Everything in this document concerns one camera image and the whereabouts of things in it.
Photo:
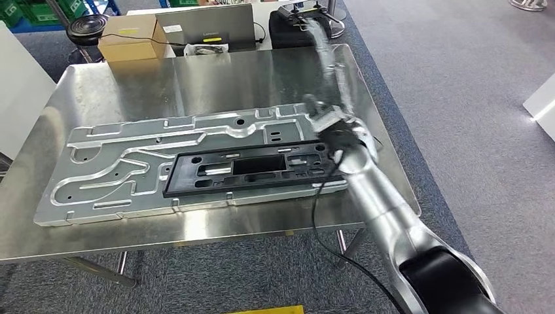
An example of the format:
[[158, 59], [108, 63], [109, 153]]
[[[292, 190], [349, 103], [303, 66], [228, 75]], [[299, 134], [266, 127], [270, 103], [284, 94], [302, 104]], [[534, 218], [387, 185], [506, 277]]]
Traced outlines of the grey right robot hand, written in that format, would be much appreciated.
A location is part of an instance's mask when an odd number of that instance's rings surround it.
[[372, 138], [367, 125], [356, 117], [352, 104], [342, 96], [320, 100], [313, 94], [305, 94], [302, 100], [313, 132], [331, 150], [364, 145]]

